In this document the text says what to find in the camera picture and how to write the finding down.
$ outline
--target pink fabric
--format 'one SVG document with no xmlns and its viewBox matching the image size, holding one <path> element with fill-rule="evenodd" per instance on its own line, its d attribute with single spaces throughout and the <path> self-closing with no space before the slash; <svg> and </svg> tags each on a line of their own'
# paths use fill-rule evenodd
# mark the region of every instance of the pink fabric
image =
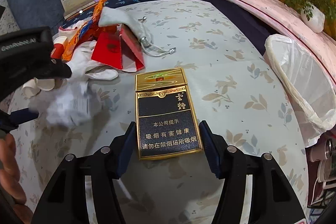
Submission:
<svg viewBox="0 0 336 224">
<path fill-rule="evenodd" d="M 336 41 L 330 36 L 314 33 L 300 15 L 278 0 L 229 0 L 249 11 L 275 30 L 300 41 L 321 63 L 336 87 Z"/>
</svg>

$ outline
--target chinese characters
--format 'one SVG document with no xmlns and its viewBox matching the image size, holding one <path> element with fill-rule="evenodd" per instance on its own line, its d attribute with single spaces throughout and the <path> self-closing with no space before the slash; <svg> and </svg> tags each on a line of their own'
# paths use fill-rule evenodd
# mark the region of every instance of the chinese characters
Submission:
<svg viewBox="0 0 336 224">
<path fill-rule="evenodd" d="M 189 133 L 189 128 L 185 128 L 185 129 L 176 129 L 175 131 L 168 131 L 168 132 L 162 132 L 162 133 L 153 133 L 153 139 L 158 139 L 161 135 L 162 138 L 167 137 L 167 134 L 169 137 L 172 136 L 177 136 L 177 135 L 182 135 L 182 134 L 186 134 Z M 146 139 L 149 140 L 152 138 L 151 134 L 146 134 Z"/>
<path fill-rule="evenodd" d="M 184 138 L 184 139 L 178 139 L 178 140 L 172 140 L 167 142 L 157 142 L 157 143 L 144 143 L 142 145 L 142 149 L 154 149 L 154 148 L 160 148 L 160 147 L 166 147 L 166 146 L 177 146 L 184 143 L 192 143 L 197 142 L 196 136 Z"/>
<path fill-rule="evenodd" d="M 175 123 L 178 123 L 178 122 L 179 122 L 178 119 L 168 120 L 168 121 L 163 121 L 163 122 L 155 122 L 155 123 L 153 123 L 153 126 L 154 127 L 161 127 L 163 125 L 168 126 L 168 125 L 175 124 Z"/>
<path fill-rule="evenodd" d="M 182 94 L 180 94 L 180 93 L 178 93 L 177 94 L 177 96 L 175 96 L 179 101 L 182 101 L 182 98 L 181 97 L 183 97 L 183 95 Z"/>
<path fill-rule="evenodd" d="M 182 110 L 182 109 L 185 109 L 185 103 L 177 103 L 177 107 L 178 107 L 178 110 Z"/>
</svg>

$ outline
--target black label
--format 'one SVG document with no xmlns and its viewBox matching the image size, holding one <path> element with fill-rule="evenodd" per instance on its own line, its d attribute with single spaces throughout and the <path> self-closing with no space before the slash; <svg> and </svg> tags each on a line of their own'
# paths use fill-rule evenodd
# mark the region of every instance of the black label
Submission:
<svg viewBox="0 0 336 224">
<path fill-rule="evenodd" d="M 193 113 L 185 91 L 165 97 L 138 98 L 141 157 L 200 149 Z"/>
</svg>

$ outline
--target red envelope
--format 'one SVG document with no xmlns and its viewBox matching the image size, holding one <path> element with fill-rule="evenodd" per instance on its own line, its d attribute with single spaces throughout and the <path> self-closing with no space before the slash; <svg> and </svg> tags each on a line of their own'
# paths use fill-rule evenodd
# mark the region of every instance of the red envelope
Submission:
<svg viewBox="0 0 336 224">
<path fill-rule="evenodd" d="M 141 45 L 124 24 L 119 33 L 102 32 L 99 35 L 91 59 L 127 72 L 144 68 Z"/>
</svg>

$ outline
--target orange fabric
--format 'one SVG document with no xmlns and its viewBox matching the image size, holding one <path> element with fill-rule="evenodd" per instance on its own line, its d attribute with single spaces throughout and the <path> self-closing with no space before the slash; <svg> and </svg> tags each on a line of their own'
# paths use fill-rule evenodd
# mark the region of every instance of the orange fabric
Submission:
<svg viewBox="0 0 336 224">
<path fill-rule="evenodd" d="M 116 25 L 101 28 L 98 27 L 100 13 L 103 9 L 105 1 L 107 0 L 99 0 L 93 11 L 92 19 L 86 22 L 66 45 L 64 53 L 62 55 L 63 60 L 70 61 L 74 53 L 74 50 L 78 45 L 82 44 L 83 42 L 93 40 L 94 38 L 98 38 L 101 32 L 115 33 L 117 31 Z M 84 28 L 88 28 L 88 30 L 86 30 L 86 32 L 80 36 L 81 30 L 83 30 Z"/>
</svg>

